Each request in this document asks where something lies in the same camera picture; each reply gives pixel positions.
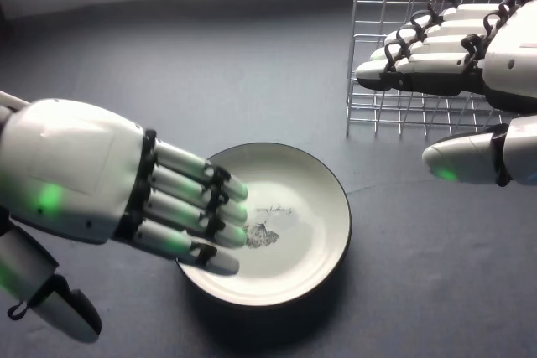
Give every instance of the metal wire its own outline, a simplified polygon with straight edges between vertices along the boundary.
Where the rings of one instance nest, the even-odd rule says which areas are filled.
[[[361,87],[354,70],[383,44],[388,33],[409,20],[414,8],[429,0],[353,0],[351,41],[347,65],[347,135],[351,122],[373,124],[375,134],[383,126],[423,127],[424,135],[475,132],[513,117],[492,109],[483,96],[428,96],[401,91],[370,91]],[[457,0],[459,3],[490,3],[501,0]]]

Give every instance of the metal wire grid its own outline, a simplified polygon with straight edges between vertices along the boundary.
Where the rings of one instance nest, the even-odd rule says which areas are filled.
[[[490,3],[501,0],[458,0],[459,3]],[[371,91],[354,77],[356,67],[383,44],[386,35],[409,21],[415,8],[428,0],[354,0],[347,69],[347,135],[351,122],[396,126],[401,135],[406,127],[422,127],[424,135],[453,135],[459,129],[475,131],[509,122],[513,115],[492,109],[485,98],[474,93],[459,96],[428,96],[401,91]],[[376,14],[377,18],[367,18]]]

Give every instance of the gray background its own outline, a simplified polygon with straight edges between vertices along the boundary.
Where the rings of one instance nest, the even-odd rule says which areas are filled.
[[[537,356],[535,191],[432,178],[420,129],[375,137],[356,125],[346,138],[350,6],[127,3],[13,22],[4,91],[90,102],[206,157],[249,142],[301,148],[343,184],[353,233],[319,292],[249,313],[207,299],[172,262],[30,230],[96,305],[102,337],[80,345],[32,313],[0,315],[2,356]],[[0,294],[0,310],[13,304]]]

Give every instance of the white plate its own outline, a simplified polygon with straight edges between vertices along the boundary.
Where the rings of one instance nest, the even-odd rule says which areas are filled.
[[[231,304],[283,304],[306,295],[344,257],[351,212],[341,184],[297,148],[252,143],[210,158],[248,187],[247,245],[231,251],[241,268],[222,277],[180,264],[199,288]]]

